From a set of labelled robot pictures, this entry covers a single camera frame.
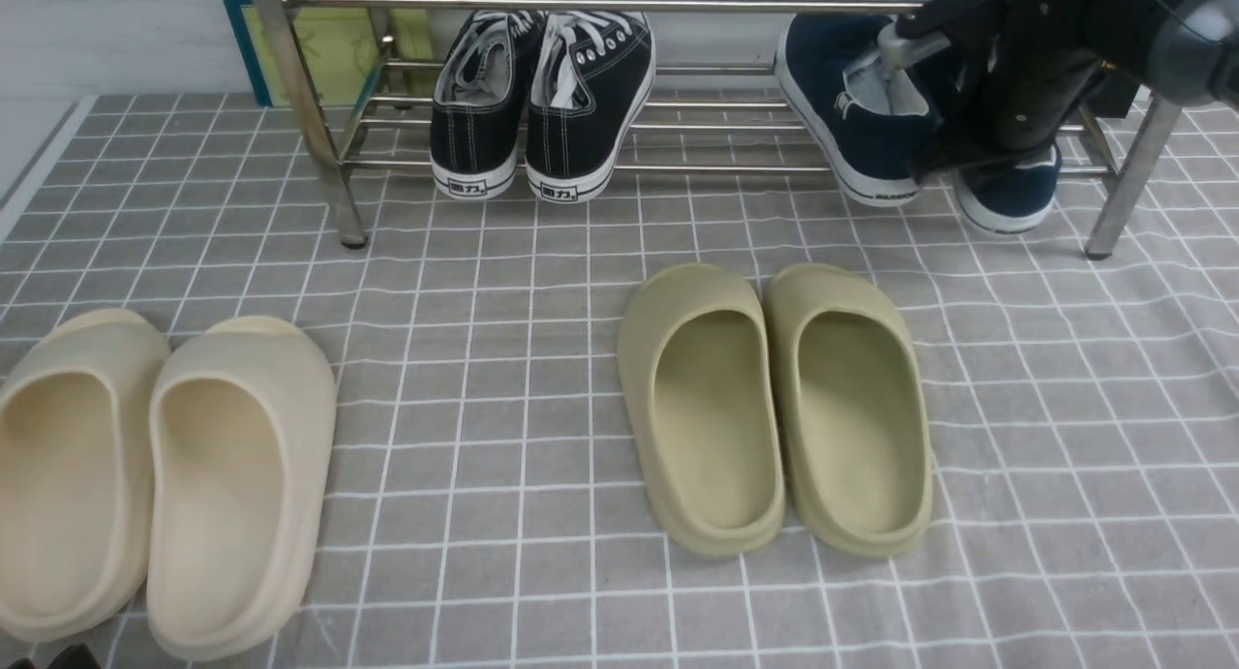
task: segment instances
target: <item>grid pattern mat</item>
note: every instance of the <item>grid pattern mat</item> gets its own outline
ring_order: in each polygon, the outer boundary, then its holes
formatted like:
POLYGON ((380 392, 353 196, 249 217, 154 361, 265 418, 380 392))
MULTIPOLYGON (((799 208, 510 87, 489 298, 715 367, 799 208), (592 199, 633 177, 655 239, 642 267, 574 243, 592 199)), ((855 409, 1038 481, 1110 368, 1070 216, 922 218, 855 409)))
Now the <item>grid pattern mat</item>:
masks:
MULTIPOLYGON (((1120 154, 1139 118, 1109 126, 1120 154)), ((368 149, 416 152, 415 136, 368 149)), ((634 144, 642 162, 815 152, 795 135, 634 144)), ((1239 667, 1230 110, 1187 114, 1103 264, 1080 255, 1097 183, 1062 183, 1043 227, 995 240, 947 188, 872 211, 829 178, 617 176, 590 206, 535 204, 518 182, 472 206, 359 175, 374 233, 351 253, 299 147, 290 113, 242 95, 105 97, 0 245, 0 373, 58 321, 115 306, 173 346, 287 317, 336 363, 305 606, 218 665, 1239 667), (695 558, 646 503, 615 363, 623 304, 669 264, 764 281, 805 259, 903 308, 933 524, 893 561, 836 553, 790 513, 758 553, 695 558)), ((81 639, 110 668, 183 665, 140 601, 81 639)), ((67 642, 0 638, 0 665, 67 642)))

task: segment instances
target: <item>shoe rack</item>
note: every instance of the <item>shoe rack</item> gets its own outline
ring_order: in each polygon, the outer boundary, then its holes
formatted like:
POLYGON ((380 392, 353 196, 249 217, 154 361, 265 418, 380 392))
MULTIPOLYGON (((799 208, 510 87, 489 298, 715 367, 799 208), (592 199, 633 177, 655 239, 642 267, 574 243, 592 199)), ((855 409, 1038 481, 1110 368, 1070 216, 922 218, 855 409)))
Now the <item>shoe rack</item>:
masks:
MULTIPOLYGON (((358 216, 349 176, 358 170, 403 171, 403 173, 430 173, 429 161, 411 161, 396 157, 363 157, 362 145, 374 128, 414 128, 426 130, 430 125, 429 97, 409 95, 401 90, 408 78, 415 73, 437 73, 441 64, 434 61, 404 59, 398 51, 390 11, 401 7, 420 7, 425 11, 441 9, 491 9, 491 11, 509 11, 509 9, 528 9, 528 11, 647 11, 647 12, 916 12, 924 0, 253 0, 254 7, 266 35, 266 42, 275 57, 284 87, 287 90, 292 110, 305 136, 306 149, 315 161, 327 204, 331 207, 341 244, 359 250, 368 242, 368 233, 358 216), (378 57, 369 71, 362 94, 344 128, 341 139, 323 119, 313 78, 306 69, 305 56, 292 21, 302 7, 366 7, 374 30, 378 57), (379 109, 404 109, 401 116, 378 116, 379 109)), ((772 73, 769 64, 660 64, 658 73, 663 77, 764 77, 772 73)), ((650 99, 647 108, 693 110, 694 113, 724 113, 724 110, 777 110, 787 109, 782 99, 650 99)), ((1155 95, 1146 110, 1135 142, 1129 149, 1124 162, 1116 162, 1114 152, 1106 142, 1101 126, 1088 109, 1082 109, 1078 118, 1063 128, 1063 134, 1079 136, 1089 156, 1088 165, 1063 167, 1063 178, 1100 180, 1109 197, 1098 216, 1093 233, 1084 247, 1089 259, 1106 259, 1114 253, 1114 247, 1126 228, 1127 219, 1150 175, 1157 165, 1157 159, 1165 150, 1173 126, 1178 121, 1181 108, 1166 103, 1155 95)), ((798 123, 726 123, 695 121, 684 125, 678 121, 655 121, 650 118, 638 118, 633 131, 695 130, 729 134, 729 131, 778 131, 802 130, 798 123)), ((788 175, 824 175, 830 167, 825 159, 803 165, 783 166, 743 166, 735 162, 719 165, 629 165, 621 162, 616 171, 624 173, 663 173, 663 175, 729 175, 752 176, 752 178, 771 178, 788 175)))

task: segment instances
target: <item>slipper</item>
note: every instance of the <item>slipper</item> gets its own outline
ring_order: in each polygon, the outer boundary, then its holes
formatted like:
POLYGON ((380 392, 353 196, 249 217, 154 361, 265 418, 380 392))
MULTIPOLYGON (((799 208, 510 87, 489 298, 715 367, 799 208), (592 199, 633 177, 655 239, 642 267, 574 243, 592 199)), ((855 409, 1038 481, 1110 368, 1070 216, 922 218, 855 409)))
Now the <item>slipper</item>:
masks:
POLYGON ((146 411, 169 347, 123 308, 58 326, 0 391, 0 628, 25 642, 89 629, 146 576, 146 411))
POLYGON ((664 269, 620 323, 620 382, 654 517, 701 555, 766 545, 787 508, 761 302, 709 264, 664 269))
POLYGON ((336 424, 321 348, 275 317, 187 342, 151 396, 155 518, 146 607, 170 654, 270 638, 305 596, 336 424))
POLYGON ((805 527, 871 558, 929 525, 929 431, 916 351, 895 304, 861 278, 794 264, 766 290, 792 497, 805 527))

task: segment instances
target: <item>white wall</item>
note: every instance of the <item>white wall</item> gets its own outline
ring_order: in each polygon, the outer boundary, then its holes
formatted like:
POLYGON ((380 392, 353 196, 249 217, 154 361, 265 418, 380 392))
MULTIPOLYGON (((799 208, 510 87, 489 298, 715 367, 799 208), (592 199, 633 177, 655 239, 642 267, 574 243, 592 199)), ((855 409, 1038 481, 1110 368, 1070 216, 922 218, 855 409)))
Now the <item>white wall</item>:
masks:
MULTIPOLYGON (((441 47, 460 16, 435 21, 441 47)), ((786 20, 655 16, 659 59, 769 59, 786 20)), ((249 90, 219 0, 0 0, 0 97, 249 90)))

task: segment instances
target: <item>navy blue canvas shoe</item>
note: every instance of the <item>navy blue canvas shoe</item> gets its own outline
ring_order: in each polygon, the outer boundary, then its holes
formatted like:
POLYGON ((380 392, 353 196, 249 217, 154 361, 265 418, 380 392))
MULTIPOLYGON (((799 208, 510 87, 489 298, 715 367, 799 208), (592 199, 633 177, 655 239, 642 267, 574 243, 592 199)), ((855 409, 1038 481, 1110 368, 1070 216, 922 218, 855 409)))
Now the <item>navy blue canvas shoe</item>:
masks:
POLYGON ((987 233, 1016 237, 1044 222, 1053 209, 1063 156, 1058 145, 1041 157, 1028 157, 999 178, 979 182, 974 171, 950 176, 959 209, 975 227, 987 233))
MULTIPOLYGON (((964 59, 954 47, 913 66, 912 73, 924 85, 926 95, 943 114, 961 108, 964 59)), ((1027 157, 1009 173, 981 182, 976 171, 952 173, 955 198, 966 219, 978 228, 1000 235, 1031 232, 1053 209, 1063 156, 1057 145, 1027 157)))
POLYGON ((882 78, 872 50, 891 21, 795 16, 774 56, 788 105, 826 154, 844 192, 867 206, 901 206, 917 197, 908 162, 939 125, 916 78, 904 71, 890 82, 882 78))

